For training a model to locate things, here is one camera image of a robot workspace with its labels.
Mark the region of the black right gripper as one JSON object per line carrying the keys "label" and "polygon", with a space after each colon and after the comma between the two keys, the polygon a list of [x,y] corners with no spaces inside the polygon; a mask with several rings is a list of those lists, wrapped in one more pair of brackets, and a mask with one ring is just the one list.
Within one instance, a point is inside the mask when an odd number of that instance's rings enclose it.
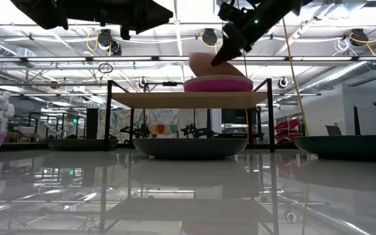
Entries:
{"label": "black right gripper", "polygon": [[216,67],[249,52],[256,41],[274,25],[275,3],[272,0],[251,0],[254,8],[236,8],[234,0],[222,3],[218,16],[223,26],[223,45],[211,61]]}

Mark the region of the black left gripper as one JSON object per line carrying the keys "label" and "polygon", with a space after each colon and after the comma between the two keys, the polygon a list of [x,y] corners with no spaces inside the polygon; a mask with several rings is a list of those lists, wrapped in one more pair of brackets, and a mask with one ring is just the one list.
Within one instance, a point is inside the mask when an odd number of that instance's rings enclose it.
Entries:
{"label": "black left gripper", "polygon": [[167,24],[173,12],[154,0],[55,0],[60,25],[67,28],[67,21],[83,20],[121,26],[120,34],[129,40],[130,31],[141,32]]}

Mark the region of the peach plate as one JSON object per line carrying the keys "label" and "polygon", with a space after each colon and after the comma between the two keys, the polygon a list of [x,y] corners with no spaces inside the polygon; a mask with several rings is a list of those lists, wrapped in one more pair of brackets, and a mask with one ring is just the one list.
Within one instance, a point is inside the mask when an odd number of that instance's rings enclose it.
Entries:
{"label": "peach plate", "polygon": [[212,61],[214,55],[204,52],[195,52],[189,56],[189,67],[195,76],[211,76],[211,75],[244,75],[233,65],[223,62],[220,65],[213,66]]}

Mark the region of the black monitor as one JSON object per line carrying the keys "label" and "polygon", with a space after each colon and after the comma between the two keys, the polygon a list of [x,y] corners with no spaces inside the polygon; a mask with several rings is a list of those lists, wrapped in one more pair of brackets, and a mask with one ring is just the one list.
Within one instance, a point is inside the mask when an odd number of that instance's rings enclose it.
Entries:
{"label": "black monitor", "polygon": [[245,109],[222,109],[222,124],[246,124],[247,110]]}

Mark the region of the dark grey-green plate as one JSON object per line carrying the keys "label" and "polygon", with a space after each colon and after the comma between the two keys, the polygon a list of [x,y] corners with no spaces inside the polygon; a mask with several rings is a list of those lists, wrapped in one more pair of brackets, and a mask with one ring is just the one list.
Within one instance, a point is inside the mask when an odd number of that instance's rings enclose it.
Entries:
{"label": "dark grey-green plate", "polygon": [[158,159],[222,159],[239,154],[248,144],[241,138],[139,138],[134,147]]}
{"label": "dark grey-green plate", "polygon": [[304,136],[294,144],[319,159],[376,162],[376,135]]}

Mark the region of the tall black cabinet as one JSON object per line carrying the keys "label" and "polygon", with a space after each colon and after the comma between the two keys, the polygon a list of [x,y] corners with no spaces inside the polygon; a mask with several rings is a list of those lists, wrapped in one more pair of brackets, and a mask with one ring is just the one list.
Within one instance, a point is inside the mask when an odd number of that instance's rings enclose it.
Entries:
{"label": "tall black cabinet", "polygon": [[86,138],[96,139],[98,130],[98,108],[88,108],[86,113]]}

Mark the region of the wooden shelf with black frame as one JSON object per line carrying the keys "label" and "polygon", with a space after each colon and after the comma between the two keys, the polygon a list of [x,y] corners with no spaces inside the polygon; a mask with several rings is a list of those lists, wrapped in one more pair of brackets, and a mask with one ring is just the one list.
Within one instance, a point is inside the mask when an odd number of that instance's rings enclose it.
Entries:
{"label": "wooden shelf with black frame", "polygon": [[248,124],[249,149],[257,149],[253,143],[251,127],[251,109],[262,101],[268,101],[268,127],[269,127],[269,150],[275,151],[274,134],[274,102],[272,81],[265,80],[254,90],[248,92],[181,92],[181,93],[131,93],[113,80],[107,82],[106,119],[104,124],[104,142],[107,144],[110,136],[110,118],[112,101],[115,100],[131,109],[130,135],[127,147],[133,147],[133,121],[134,109],[245,109]]}

